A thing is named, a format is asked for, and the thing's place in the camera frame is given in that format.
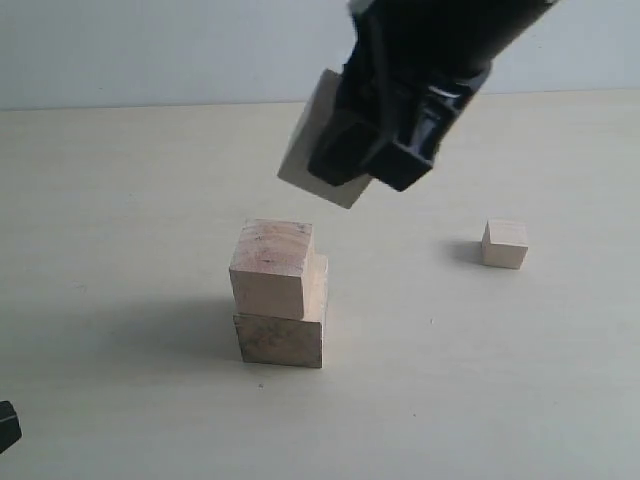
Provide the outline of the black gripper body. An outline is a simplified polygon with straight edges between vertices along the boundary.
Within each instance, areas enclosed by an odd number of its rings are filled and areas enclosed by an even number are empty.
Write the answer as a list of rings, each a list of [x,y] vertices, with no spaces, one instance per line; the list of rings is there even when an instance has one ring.
[[[356,43],[339,108],[351,115],[457,115],[496,57],[551,1],[351,1]]]

